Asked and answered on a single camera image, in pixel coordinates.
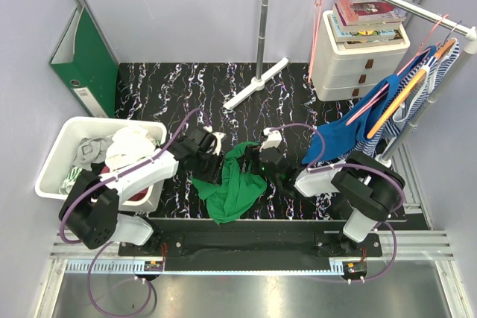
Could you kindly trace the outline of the green tank top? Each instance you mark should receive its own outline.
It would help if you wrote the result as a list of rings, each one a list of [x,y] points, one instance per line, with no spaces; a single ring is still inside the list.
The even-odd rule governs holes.
[[[267,182],[260,175],[242,172],[238,161],[248,147],[257,144],[253,141],[237,144],[225,155],[220,185],[191,178],[199,198],[206,204],[209,217],[217,224],[240,218],[266,191]]]

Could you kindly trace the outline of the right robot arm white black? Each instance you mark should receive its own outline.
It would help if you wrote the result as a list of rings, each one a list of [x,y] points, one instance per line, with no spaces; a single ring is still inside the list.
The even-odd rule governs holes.
[[[368,233],[405,201],[404,179],[359,151],[327,166],[294,168],[276,147],[247,145],[242,170],[259,175],[293,199],[341,195],[352,211],[338,237],[338,246],[350,256],[363,250]]]

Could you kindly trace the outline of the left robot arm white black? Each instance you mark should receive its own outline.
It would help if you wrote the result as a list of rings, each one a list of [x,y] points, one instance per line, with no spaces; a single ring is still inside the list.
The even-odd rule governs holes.
[[[97,249],[109,242],[134,245],[144,255],[161,245],[160,230],[146,217],[121,213],[121,206],[135,194],[182,171],[204,182],[221,182],[224,134],[210,127],[195,128],[171,139],[165,147],[118,172],[96,175],[83,171],[58,215],[60,228],[69,229],[76,243]]]

